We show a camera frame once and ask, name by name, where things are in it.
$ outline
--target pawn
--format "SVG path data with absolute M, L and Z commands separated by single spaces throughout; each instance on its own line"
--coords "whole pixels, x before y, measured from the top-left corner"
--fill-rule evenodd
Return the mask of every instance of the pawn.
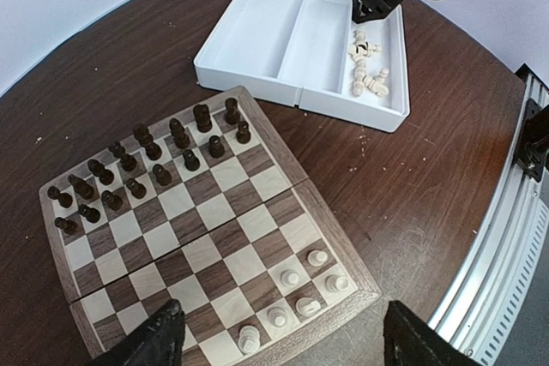
M 101 184 L 105 186 L 108 186 L 114 180 L 114 173 L 106 169 L 105 165 L 95 159 L 90 159 L 87 162 L 87 168 L 100 180 Z
M 78 213 L 86 218 L 89 223 L 97 223 L 101 219 L 101 213 L 94 207 L 89 207 L 86 205 L 80 205 L 78 207 Z
M 126 181 L 126 187 L 136 199 L 142 199 L 147 194 L 147 188 L 133 177 Z
M 122 207 L 124 201 L 119 195 L 112 193 L 110 190 L 106 190 L 101 195 L 101 200 L 109 207 L 111 210 L 118 210 Z
M 53 224 L 65 232 L 67 235 L 74 235 L 78 225 L 74 220 L 55 218 Z
M 192 150 L 187 149 L 183 152 L 183 160 L 188 171 L 196 171 L 200 167 L 200 159 L 195 156 Z
M 219 136 L 212 136 L 209 138 L 208 145 L 209 154 L 214 159 L 221 158 L 225 154 L 225 148 L 223 143 L 221 143 L 221 138 Z
M 163 165 L 154 165 L 153 174 L 160 186 L 167 186 L 172 182 L 172 175 Z
M 68 193 L 61 193 L 61 191 L 55 186 L 48 188 L 48 197 L 53 201 L 58 201 L 59 206 L 67 209 L 72 205 L 72 196 Z

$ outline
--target dark square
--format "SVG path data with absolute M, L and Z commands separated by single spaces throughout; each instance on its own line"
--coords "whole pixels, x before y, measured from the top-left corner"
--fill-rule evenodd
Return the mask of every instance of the dark square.
M 253 245 L 267 269 L 293 255 L 290 245 L 279 229 L 257 239 Z
M 313 250 L 323 250 L 328 254 L 328 261 L 324 263 L 320 267 L 312 266 L 309 261 L 307 261 L 307 256 L 310 252 Z M 300 250 L 297 253 L 298 259 L 305 268 L 305 271 L 307 274 L 309 274 L 309 277 L 311 279 L 314 279 L 316 276 L 318 276 L 320 273 L 324 273 L 326 270 L 330 269 L 335 263 L 335 258 L 332 255 L 332 253 L 329 251 L 328 246 L 326 246 L 326 243 L 322 239 L 318 239 L 314 243 L 311 243 L 309 246 L 304 248 L 303 250 Z
M 103 287 L 103 281 L 94 261 L 75 270 L 75 279 L 80 289 L 81 297 L 89 295 Z
M 122 341 L 122 339 L 126 337 L 126 333 L 124 333 L 122 325 L 116 315 L 110 315 L 102 321 L 94 323 L 94 328 L 106 351 L 112 349 L 116 343 Z
M 225 192 L 225 197 L 237 216 L 262 204 L 261 197 L 249 180 L 242 182 L 234 188 L 230 188 Z
M 185 314 L 185 322 L 197 343 L 215 336 L 225 330 L 219 316 L 210 303 Z
M 254 279 L 240 286 L 240 290 L 246 296 L 254 312 L 265 309 L 279 299 L 282 295 L 268 272 L 263 272 Z
M 139 302 L 136 289 L 131 284 L 130 278 L 125 276 L 110 285 L 105 286 L 106 294 L 111 299 L 112 307 L 117 311 L 124 310 L 134 303 Z
M 134 213 L 143 233 L 147 233 L 168 221 L 164 209 L 156 197 L 136 207 Z
M 166 163 L 164 165 L 164 169 L 166 169 L 170 173 L 170 175 L 172 175 L 172 181 L 166 186 L 162 186 L 160 183 L 158 183 L 154 173 L 152 173 L 151 171 L 148 173 L 151 177 L 151 182 L 153 182 L 154 190 L 156 190 L 157 195 L 160 195 L 169 189 L 175 188 L 178 184 L 182 182 L 181 176 L 179 176 L 179 172 L 176 169 L 173 161 L 169 161 L 168 163 Z
M 170 224 L 172 225 L 175 236 L 177 236 L 181 246 L 185 246 L 185 244 L 208 233 L 208 229 L 206 229 L 206 226 L 196 209 L 191 209 L 188 212 L 173 218 L 170 220 Z
M 218 261 L 201 270 L 196 274 L 196 278 L 209 300 L 217 299 L 238 287 L 224 261 Z
M 250 244 L 248 237 L 235 219 L 210 232 L 210 237 L 224 258 Z
M 156 261 L 156 267 L 167 287 L 175 285 L 180 280 L 188 278 L 192 269 L 185 259 L 183 250 L 178 249 Z
M 128 269 L 128 273 L 145 266 L 153 261 L 151 253 L 148 251 L 147 243 L 143 237 L 138 237 L 120 248 L 120 255 Z
M 252 149 L 248 149 L 241 153 L 238 156 L 238 160 L 249 177 L 266 171 L 269 167 L 274 165 L 273 160 L 261 145 L 254 146 Z
M 282 192 L 273 199 L 266 201 L 265 206 L 267 206 L 278 227 L 305 213 L 291 190 Z
M 87 241 L 92 250 L 94 259 L 101 257 L 114 250 L 117 247 L 114 237 L 112 236 L 111 227 L 108 223 L 90 231 L 87 234 Z
M 221 193 L 221 189 L 211 171 L 205 171 L 191 178 L 185 185 L 189 190 L 190 198 L 197 206 Z

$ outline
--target chess piece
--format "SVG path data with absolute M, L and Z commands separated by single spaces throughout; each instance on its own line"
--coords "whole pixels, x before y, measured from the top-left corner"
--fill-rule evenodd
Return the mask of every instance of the chess piece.
M 311 317 L 321 309 L 321 305 L 315 299 L 310 297 L 301 297 L 298 302 L 295 303 L 295 309 L 300 315 L 304 317 Z
M 120 165 L 122 169 L 127 172 L 133 171 L 137 167 L 137 160 L 132 155 L 126 153 L 126 149 L 120 144 L 119 141 L 113 142 L 109 147 L 109 152 L 112 153 L 116 159 L 120 159 Z
M 240 122 L 240 113 L 238 112 L 238 101 L 235 98 L 225 100 L 225 121 L 228 124 L 237 124 Z
M 94 197 L 94 187 L 88 184 L 84 179 L 80 179 L 75 175 L 69 175 L 67 178 L 70 185 L 75 188 L 75 192 L 83 199 L 91 199 Z
M 206 133 L 212 129 L 208 105 L 196 105 L 193 107 L 192 113 L 195 115 L 196 128 L 199 132 Z
M 251 139 L 250 125 L 245 120 L 238 122 L 237 141 L 245 145 Z
M 200 167 L 200 159 L 195 156 L 192 150 L 185 150 L 183 152 L 183 159 L 188 171 L 196 171 Z
M 126 187 L 136 199 L 142 199 L 147 194 L 147 188 L 133 177 L 126 181 Z
M 153 174 L 160 186 L 167 186 L 172 182 L 172 175 L 163 165 L 154 165 Z
M 170 120 L 170 132 L 172 133 L 175 146 L 180 149 L 186 149 L 189 146 L 190 138 L 185 133 L 185 129 L 181 122 L 179 122 L 176 118 Z
M 64 231 L 67 235 L 74 235 L 76 233 L 76 229 L 78 228 L 76 222 L 70 219 L 55 218 L 53 224 Z
M 86 218 L 89 223 L 97 223 L 101 219 L 101 213 L 94 207 L 89 207 L 86 205 L 80 205 L 78 207 L 78 213 Z
M 221 138 L 219 136 L 212 136 L 209 138 L 208 145 L 209 154 L 214 159 L 221 158 L 225 154 L 225 148 L 223 143 L 221 143 Z
M 349 287 L 349 279 L 346 276 L 332 274 L 326 278 L 326 289 L 332 293 L 345 291 Z
M 101 200 L 111 210 L 118 210 L 120 207 L 122 207 L 122 204 L 124 203 L 119 195 L 112 193 L 110 190 L 106 190 L 101 194 Z
M 95 159 L 90 159 L 87 162 L 87 168 L 100 180 L 101 184 L 105 186 L 108 186 L 114 180 L 114 173 L 106 169 L 105 165 Z
M 238 348 L 245 354 L 256 353 L 261 347 L 259 330 L 253 326 L 244 326 L 238 336 Z
M 72 205 L 72 196 L 68 193 L 61 193 L 61 191 L 55 186 L 50 186 L 48 188 L 48 197 L 53 201 L 58 201 L 59 206 L 67 209 Z
M 323 250 L 313 250 L 307 255 L 307 261 L 311 266 L 320 267 L 328 261 L 328 254 Z

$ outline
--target white chess piece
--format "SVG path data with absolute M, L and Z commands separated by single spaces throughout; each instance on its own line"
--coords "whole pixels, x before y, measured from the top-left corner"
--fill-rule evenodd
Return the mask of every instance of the white chess piece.
M 256 353 L 261 346 L 260 334 L 253 326 L 244 326 L 238 336 L 238 348 L 246 355 Z
M 323 250 L 313 250 L 307 255 L 307 261 L 314 267 L 320 267 L 328 261 L 328 254 Z
M 313 316 L 320 308 L 320 303 L 310 297 L 301 297 L 298 302 L 295 303 L 295 309 L 304 317 Z
M 299 283 L 299 275 L 293 270 L 285 270 L 281 275 L 281 282 L 285 287 L 294 287 Z
M 267 319 L 274 327 L 282 328 L 288 324 L 288 315 L 282 308 L 272 308 L 267 312 Z
M 326 289 L 332 293 L 345 291 L 349 287 L 349 279 L 346 276 L 332 274 L 326 278 Z

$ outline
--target dark pawn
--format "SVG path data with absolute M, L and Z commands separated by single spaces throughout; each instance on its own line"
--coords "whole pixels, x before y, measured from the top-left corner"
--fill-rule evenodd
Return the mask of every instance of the dark pawn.
M 84 179 L 80 179 L 75 175 L 69 175 L 68 177 L 70 185 L 75 188 L 75 192 L 84 199 L 91 199 L 94 197 L 94 187 L 86 183 Z
M 106 169 L 105 165 L 95 159 L 90 159 L 87 162 L 87 168 L 100 180 L 101 184 L 104 184 L 105 186 L 108 186 L 114 180 L 114 173 Z
M 167 186 L 172 182 L 172 175 L 163 165 L 154 165 L 153 173 L 160 186 Z
M 195 156 L 192 150 L 185 150 L 183 152 L 183 159 L 185 161 L 185 167 L 188 171 L 196 171 L 200 167 L 200 159 Z
M 126 187 L 136 199 L 142 199 L 147 194 L 147 188 L 137 182 L 133 177 L 128 179 Z
M 122 198 L 119 195 L 115 195 L 109 190 L 106 190 L 101 195 L 101 200 L 109 207 L 111 210 L 118 210 L 122 207 Z
M 50 186 L 48 188 L 48 197 L 53 201 L 58 201 L 59 205 L 65 209 L 72 205 L 72 196 L 68 193 L 61 193 L 55 186 Z
M 251 139 L 251 133 L 250 133 L 250 126 L 248 125 L 248 122 L 243 120 L 242 122 L 238 122 L 238 130 L 237 130 L 237 141 L 241 144 L 246 144 Z
M 56 227 L 64 231 L 67 235 L 74 235 L 78 225 L 74 220 L 68 220 L 63 218 L 55 218 L 53 222 Z
M 180 149 L 186 149 L 190 144 L 190 138 L 185 133 L 185 129 L 181 122 L 176 118 L 170 120 L 170 131 L 172 132 L 173 141 L 175 146 Z
M 238 112 L 238 101 L 235 98 L 225 100 L 225 121 L 228 124 L 237 124 L 240 122 L 240 113 Z
M 82 215 L 89 223 L 97 223 L 101 219 L 101 213 L 94 207 L 86 205 L 80 205 L 78 207 L 78 213 Z
M 225 148 L 223 147 L 223 143 L 221 143 L 219 136 L 212 136 L 209 138 L 208 150 L 212 158 L 215 159 L 220 158 L 225 154 Z

